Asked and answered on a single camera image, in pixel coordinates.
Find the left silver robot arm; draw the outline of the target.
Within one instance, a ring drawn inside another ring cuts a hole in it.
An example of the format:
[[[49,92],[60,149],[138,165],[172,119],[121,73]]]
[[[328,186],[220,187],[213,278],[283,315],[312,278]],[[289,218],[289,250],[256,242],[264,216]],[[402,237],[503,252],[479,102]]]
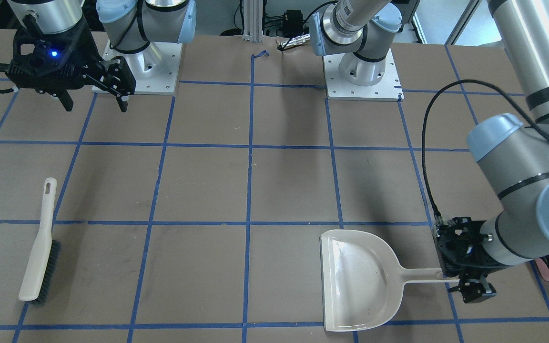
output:
[[[491,273],[549,255],[549,0],[490,0],[488,9],[528,111],[494,84],[459,80],[442,87],[431,98],[421,133],[421,146],[425,146],[432,107],[438,97],[456,85],[488,87],[518,113],[484,120],[467,137],[468,149],[503,206],[503,211],[491,220],[444,220],[430,189],[426,150],[421,148],[439,262],[445,276],[459,278],[451,291],[459,292],[465,303],[496,295],[487,281]]]

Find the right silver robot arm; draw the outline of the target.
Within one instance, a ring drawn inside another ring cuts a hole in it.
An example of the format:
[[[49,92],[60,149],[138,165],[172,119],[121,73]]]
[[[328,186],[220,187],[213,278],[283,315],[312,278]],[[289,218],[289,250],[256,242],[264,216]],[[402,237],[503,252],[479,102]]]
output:
[[[138,80],[168,68],[158,43],[190,43],[195,35],[194,0],[99,0],[98,19],[109,39],[102,57],[78,0],[11,0],[21,22],[6,76],[18,88],[46,93],[73,109],[69,91],[94,86],[111,94],[120,111]]]

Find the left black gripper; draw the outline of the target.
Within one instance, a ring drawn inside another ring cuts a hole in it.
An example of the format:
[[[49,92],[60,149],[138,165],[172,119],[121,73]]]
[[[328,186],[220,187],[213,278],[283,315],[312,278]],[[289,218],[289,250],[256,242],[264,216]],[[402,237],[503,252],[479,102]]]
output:
[[[470,217],[436,219],[434,224],[434,245],[440,267],[447,277],[470,275],[472,279],[459,283],[459,291],[465,304],[479,303],[495,297],[497,291],[480,275],[499,270],[499,262],[487,254],[483,244],[489,241],[488,234],[482,234],[485,220]]]

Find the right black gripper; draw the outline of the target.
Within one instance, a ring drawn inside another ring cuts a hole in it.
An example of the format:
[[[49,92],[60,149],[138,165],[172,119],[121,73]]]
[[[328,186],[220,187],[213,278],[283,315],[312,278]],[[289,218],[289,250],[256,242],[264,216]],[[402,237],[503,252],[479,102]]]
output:
[[[6,76],[20,88],[58,93],[66,111],[74,102],[68,90],[91,85],[115,97],[122,113],[135,94],[136,79],[124,56],[103,61],[87,22],[61,33],[37,35],[24,27],[13,37],[12,59]]]

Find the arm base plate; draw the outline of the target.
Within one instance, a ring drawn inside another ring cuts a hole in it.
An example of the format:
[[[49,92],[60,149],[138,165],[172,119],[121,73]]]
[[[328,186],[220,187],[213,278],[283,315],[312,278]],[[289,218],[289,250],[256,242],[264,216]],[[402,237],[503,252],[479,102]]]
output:
[[[143,51],[123,54],[136,80],[136,95],[174,95],[182,60],[181,43],[151,42]]]
[[[392,50],[381,61],[353,53],[323,56],[327,97],[332,100],[402,101],[405,99]]]

